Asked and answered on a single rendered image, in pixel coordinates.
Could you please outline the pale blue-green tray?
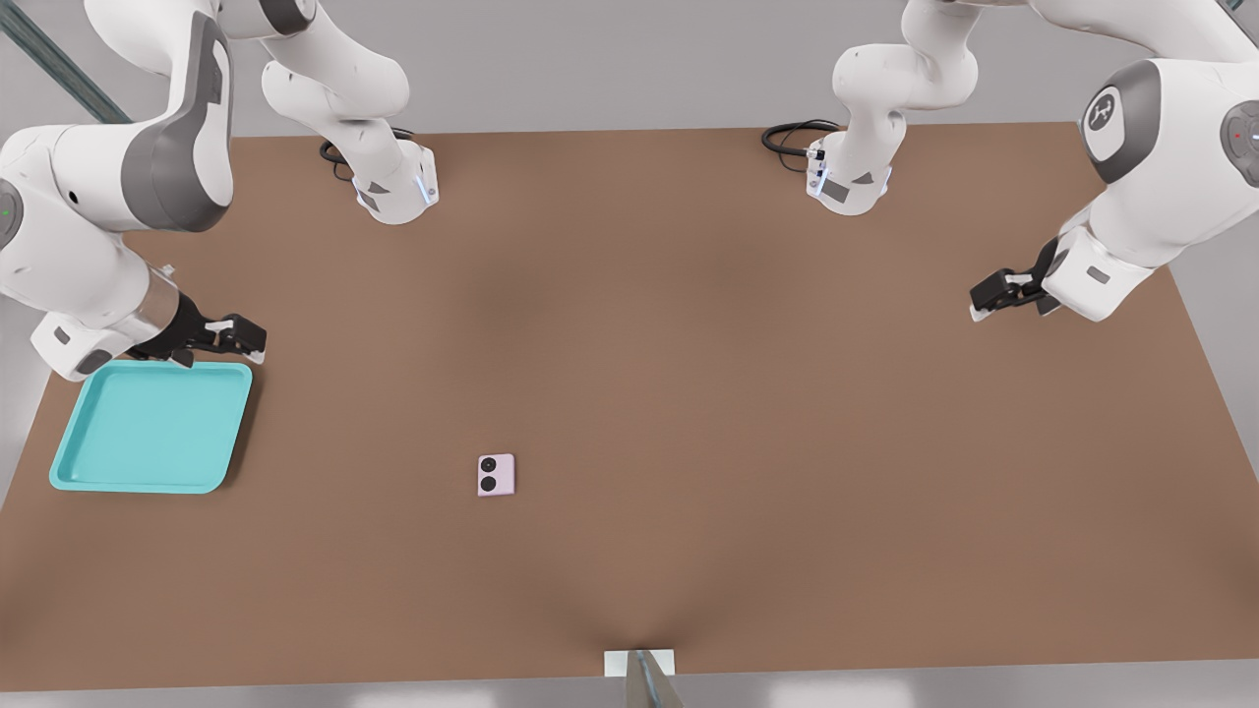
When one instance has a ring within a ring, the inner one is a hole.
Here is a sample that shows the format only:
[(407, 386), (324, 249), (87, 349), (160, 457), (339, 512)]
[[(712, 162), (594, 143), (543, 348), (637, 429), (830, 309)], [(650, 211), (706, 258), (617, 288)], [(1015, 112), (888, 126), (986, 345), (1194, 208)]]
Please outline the pale blue-green tray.
[(237, 363), (104, 364), (83, 382), (50, 484), (82, 493), (212, 493), (227, 477), (254, 379)]

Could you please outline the silver frame post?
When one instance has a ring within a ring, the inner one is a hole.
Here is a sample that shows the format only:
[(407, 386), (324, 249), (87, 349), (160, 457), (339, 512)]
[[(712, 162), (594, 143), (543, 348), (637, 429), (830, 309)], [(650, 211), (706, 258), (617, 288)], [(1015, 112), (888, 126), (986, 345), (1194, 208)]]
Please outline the silver frame post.
[(604, 651), (604, 677), (624, 678), (624, 708), (685, 708), (674, 689), (674, 649)]
[(131, 123), (132, 120), (113, 100), (86, 76), (65, 52), (37, 23), (23, 13), (15, 0), (0, 0), (0, 31), (76, 100), (99, 123)]

